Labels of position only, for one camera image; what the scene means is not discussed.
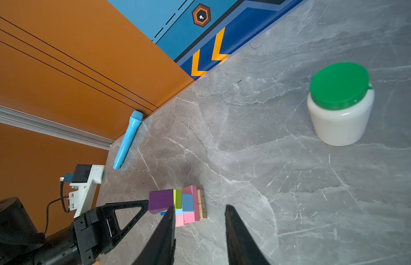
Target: pink block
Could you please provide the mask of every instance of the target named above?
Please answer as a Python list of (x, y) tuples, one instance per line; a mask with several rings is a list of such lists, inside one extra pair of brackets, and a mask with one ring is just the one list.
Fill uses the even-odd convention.
[(193, 213), (183, 215), (183, 223), (185, 225), (199, 221), (199, 208), (198, 208), (198, 193), (196, 186), (189, 186), (182, 189), (182, 193), (192, 194), (193, 197)]
[(183, 223), (183, 215), (176, 215), (176, 227), (184, 225), (185, 224)]

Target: jar with green lid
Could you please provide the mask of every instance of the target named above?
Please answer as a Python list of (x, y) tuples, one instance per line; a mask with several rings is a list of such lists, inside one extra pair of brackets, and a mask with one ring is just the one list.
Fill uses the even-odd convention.
[(312, 77), (307, 98), (316, 135), (332, 146), (360, 140), (374, 98), (364, 67), (344, 62), (324, 68)]

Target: orange panel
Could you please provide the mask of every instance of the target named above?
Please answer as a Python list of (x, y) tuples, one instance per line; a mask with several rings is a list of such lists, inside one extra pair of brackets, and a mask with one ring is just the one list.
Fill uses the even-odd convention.
[[(76, 164), (104, 165), (108, 151), (0, 123), (0, 200), (18, 197), (39, 232), (46, 205), (60, 197), (60, 177)], [(63, 194), (71, 188), (64, 185)], [(71, 224), (58, 201), (49, 207), (47, 235)]]
[(106, 0), (0, 0), (0, 41), (0, 105), (113, 140), (193, 81)]

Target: white bracket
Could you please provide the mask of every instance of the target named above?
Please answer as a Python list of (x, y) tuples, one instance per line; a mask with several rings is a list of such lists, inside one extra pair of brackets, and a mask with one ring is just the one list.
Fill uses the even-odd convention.
[(98, 184), (102, 184), (104, 175), (103, 165), (92, 165), (85, 183), (70, 183), (70, 187), (77, 189), (68, 194), (70, 211), (76, 210), (74, 218), (91, 209), (93, 197)]

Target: toy microphone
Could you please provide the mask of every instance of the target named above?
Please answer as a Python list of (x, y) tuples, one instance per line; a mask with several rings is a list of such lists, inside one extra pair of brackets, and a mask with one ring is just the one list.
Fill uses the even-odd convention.
[(114, 160), (114, 169), (120, 169), (123, 164), (124, 158), (126, 157), (129, 147), (132, 144), (134, 134), (138, 130), (139, 125), (142, 123), (143, 118), (144, 114), (137, 110), (130, 115), (129, 126), (127, 127), (126, 134), (124, 135), (120, 149), (118, 150), (116, 159)]

